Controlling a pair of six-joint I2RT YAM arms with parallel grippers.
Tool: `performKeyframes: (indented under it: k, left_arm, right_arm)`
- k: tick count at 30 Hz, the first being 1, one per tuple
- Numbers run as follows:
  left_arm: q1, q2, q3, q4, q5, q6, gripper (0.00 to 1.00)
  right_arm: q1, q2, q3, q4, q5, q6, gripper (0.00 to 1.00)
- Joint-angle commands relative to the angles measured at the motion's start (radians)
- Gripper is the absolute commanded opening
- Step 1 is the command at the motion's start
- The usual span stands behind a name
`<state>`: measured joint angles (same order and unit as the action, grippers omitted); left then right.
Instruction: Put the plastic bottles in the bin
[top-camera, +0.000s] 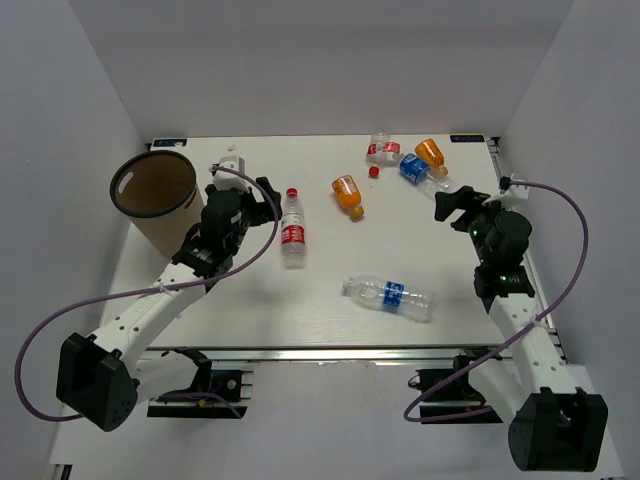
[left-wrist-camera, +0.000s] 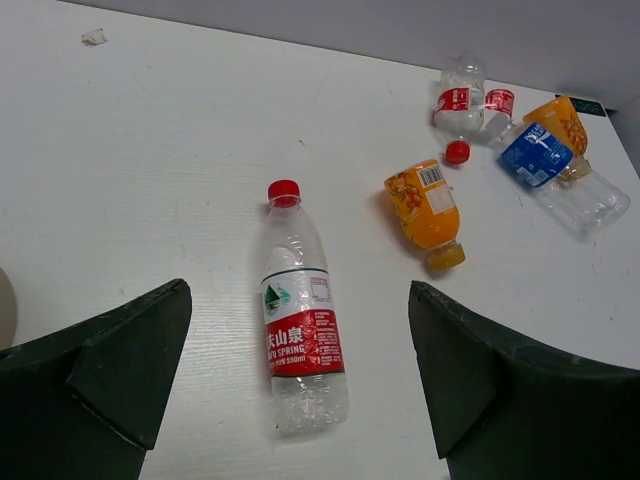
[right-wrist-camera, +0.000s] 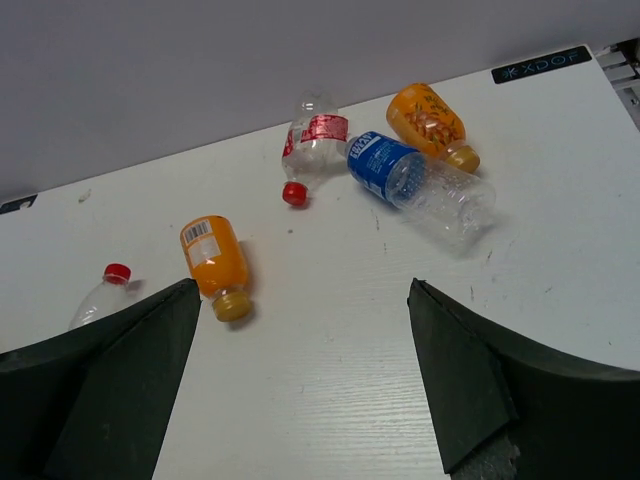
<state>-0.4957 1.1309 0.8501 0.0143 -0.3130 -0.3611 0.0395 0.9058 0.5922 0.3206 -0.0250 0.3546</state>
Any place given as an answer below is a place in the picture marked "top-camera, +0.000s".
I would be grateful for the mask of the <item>clear bottle red label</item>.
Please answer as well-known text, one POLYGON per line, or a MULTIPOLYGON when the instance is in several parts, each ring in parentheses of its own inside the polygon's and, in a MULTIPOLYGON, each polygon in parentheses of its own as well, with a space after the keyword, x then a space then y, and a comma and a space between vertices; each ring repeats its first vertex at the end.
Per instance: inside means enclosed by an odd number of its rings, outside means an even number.
POLYGON ((306 264, 307 245, 304 209, 296 188, 288 188, 281 219, 281 254, 286 269, 300 269, 306 264))

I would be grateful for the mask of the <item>clear bottle blue label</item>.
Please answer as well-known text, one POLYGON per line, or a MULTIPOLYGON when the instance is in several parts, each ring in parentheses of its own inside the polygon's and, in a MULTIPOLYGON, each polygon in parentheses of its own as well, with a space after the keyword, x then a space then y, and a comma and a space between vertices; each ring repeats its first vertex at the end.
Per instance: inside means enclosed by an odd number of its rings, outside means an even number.
POLYGON ((434 295, 406 283, 372 275, 349 277, 342 283, 342 295, 369 309, 398 315, 417 323, 429 323, 434 295))

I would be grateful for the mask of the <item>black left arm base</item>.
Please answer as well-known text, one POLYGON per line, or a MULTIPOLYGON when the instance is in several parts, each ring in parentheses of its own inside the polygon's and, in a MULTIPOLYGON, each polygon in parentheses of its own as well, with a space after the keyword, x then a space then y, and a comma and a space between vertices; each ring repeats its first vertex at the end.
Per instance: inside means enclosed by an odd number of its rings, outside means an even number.
POLYGON ((164 393, 149 401, 149 418, 237 419, 244 417, 251 399, 253 372, 217 367, 212 359, 193 348, 178 347, 162 353, 177 354, 196 368, 188 387, 164 393))

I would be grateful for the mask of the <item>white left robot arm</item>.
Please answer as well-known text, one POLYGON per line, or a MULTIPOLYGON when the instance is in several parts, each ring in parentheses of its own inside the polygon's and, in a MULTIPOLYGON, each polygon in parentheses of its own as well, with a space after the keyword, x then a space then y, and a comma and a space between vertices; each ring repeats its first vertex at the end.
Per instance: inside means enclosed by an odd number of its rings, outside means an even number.
POLYGON ((135 406, 154 398, 218 400, 211 360, 192 347, 175 347, 146 360, 150 344, 220 280, 236 272, 233 258, 251 227, 282 218, 281 195, 265 177, 247 189, 215 181, 200 222, 187 233, 154 285, 91 334, 62 344, 56 396, 105 432, 135 406))

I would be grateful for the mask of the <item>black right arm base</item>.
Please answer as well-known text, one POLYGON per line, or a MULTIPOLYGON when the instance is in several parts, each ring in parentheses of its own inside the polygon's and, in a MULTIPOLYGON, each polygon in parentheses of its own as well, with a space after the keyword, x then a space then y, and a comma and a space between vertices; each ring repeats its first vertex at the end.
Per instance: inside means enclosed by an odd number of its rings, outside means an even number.
MULTIPOLYGON (((476 360, 486 349, 465 349, 450 363, 421 368, 408 380, 408 387, 419 394, 435 386, 451 374, 476 360)), ((499 416, 488 406, 486 399, 468 382, 468 375, 441 388, 419 404, 420 417, 459 415, 487 409, 480 415, 441 421, 441 424, 501 424, 499 416)))

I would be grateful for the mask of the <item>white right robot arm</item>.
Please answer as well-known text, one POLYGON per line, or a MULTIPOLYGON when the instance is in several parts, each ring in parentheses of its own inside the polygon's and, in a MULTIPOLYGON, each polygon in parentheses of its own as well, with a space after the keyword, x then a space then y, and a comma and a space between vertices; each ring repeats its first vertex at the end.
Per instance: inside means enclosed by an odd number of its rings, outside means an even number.
POLYGON ((453 371, 461 397, 481 394, 508 427, 508 445, 522 471, 592 472, 596 469, 608 407, 571 375, 536 312, 535 290, 523 260, 530 222, 513 210, 527 197, 515 184, 491 197, 469 186, 435 195, 434 218, 461 216, 451 226, 469 235, 479 264, 476 295, 505 338, 517 372, 483 355, 453 371))

